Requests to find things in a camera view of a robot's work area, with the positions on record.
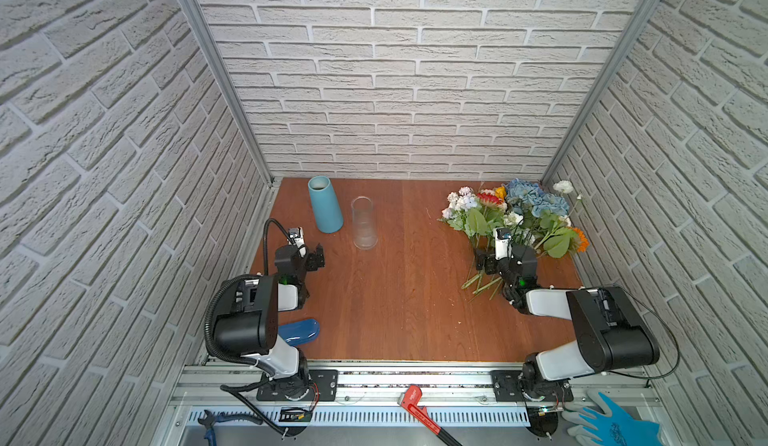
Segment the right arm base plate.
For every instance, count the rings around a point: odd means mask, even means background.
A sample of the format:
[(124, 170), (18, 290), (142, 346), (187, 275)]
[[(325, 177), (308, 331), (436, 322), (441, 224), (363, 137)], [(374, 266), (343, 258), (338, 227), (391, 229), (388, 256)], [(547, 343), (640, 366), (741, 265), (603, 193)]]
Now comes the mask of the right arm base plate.
[(548, 381), (523, 370), (493, 370), (490, 377), (497, 402), (566, 403), (574, 399), (567, 380)]

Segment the pale blue rose bunch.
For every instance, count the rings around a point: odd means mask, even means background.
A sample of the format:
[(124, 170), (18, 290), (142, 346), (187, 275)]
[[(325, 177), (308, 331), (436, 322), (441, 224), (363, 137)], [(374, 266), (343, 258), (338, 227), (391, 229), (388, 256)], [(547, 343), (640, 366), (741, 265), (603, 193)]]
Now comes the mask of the pale blue rose bunch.
[(510, 181), (504, 188), (505, 201), (510, 206), (533, 208), (545, 195), (538, 183), (520, 179)]

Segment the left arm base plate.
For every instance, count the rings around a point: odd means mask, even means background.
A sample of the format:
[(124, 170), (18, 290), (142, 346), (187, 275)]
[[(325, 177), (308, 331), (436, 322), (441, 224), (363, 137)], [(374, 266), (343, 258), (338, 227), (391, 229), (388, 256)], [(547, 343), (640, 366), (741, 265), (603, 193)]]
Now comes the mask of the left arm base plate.
[(290, 378), (270, 381), (258, 389), (256, 397), (260, 402), (333, 402), (336, 399), (338, 379), (338, 370), (310, 369), (306, 377), (296, 374)]

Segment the pink lilac flower bouquet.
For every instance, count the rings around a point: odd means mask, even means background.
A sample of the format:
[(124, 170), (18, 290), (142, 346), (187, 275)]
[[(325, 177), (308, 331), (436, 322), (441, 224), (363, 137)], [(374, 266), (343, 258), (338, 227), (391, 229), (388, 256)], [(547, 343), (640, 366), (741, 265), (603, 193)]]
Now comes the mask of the pink lilac flower bouquet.
[(478, 196), (470, 187), (462, 187), (457, 192), (451, 192), (447, 196), (448, 206), (442, 210), (440, 221), (456, 231), (463, 231), (472, 236), (474, 230), (469, 225), (471, 211), (480, 210), (481, 205)]

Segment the clear ribbed glass vase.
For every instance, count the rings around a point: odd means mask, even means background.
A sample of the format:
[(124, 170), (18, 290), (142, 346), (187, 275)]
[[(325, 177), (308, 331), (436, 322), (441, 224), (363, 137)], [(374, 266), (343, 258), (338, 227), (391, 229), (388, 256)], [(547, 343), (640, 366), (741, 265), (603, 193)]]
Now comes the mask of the clear ribbed glass vase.
[(378, 242), (373, 201), (358, 196), (352, 201), (351, 210), (354, 245), (360, 250), (373, 249)]

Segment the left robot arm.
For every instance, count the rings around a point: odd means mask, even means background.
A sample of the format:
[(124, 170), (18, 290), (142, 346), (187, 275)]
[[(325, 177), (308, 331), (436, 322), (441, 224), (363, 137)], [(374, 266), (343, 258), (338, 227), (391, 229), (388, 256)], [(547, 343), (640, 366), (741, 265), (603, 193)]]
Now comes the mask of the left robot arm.
[(274, 275), (241, 275), (225, 281), (210, 300), (204, 317), (204, 341), (210, 356), (255, 367), (268, 398), (278, 401), (320, 399), (301, 345), (317, 339), (314, 319), (285, 326), (281, 312), (302, 308), (309, 297), (306, 274), (325, 266), (324, 250), (286, 245), (276, 252)]

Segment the teal ceramic vase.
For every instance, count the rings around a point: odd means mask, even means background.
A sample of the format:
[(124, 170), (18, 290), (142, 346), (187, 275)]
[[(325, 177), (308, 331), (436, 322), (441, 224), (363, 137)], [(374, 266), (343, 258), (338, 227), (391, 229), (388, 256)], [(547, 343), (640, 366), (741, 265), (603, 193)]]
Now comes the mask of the teal ceramic vase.
[(324, 234), (339, 231), (344, 220), (331, 180), (326, 176), (315, 176), (308, 182), (308, 191), (318, 230)]

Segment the red gerbera flower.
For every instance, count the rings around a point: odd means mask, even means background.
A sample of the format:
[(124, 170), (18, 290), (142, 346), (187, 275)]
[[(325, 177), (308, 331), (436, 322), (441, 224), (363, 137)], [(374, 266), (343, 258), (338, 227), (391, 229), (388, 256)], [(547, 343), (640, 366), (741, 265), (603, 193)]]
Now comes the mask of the red gerbera flower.
[(476, 197), (483, 207), (498, 211), (505, 211), (507, 209), (506, 202), (502, 198), (497, 197), (493, 191), (479, 192), (476, 194)]

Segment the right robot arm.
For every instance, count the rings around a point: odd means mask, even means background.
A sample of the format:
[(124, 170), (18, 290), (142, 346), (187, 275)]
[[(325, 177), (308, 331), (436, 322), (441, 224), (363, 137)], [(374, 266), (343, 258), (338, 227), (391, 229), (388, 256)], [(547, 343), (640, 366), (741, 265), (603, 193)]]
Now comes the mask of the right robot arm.
[(494, 372), (498, 401), (571, 401), (571, 379), (659, 360), (658, 341), (623, 288), (543, 288), (534, 251), (504, 242), (494, 252), (476, 249), (474, 262), (519, 313), (566, 320), (575, 334), (567, 344), (529, 355), (519, 370)]

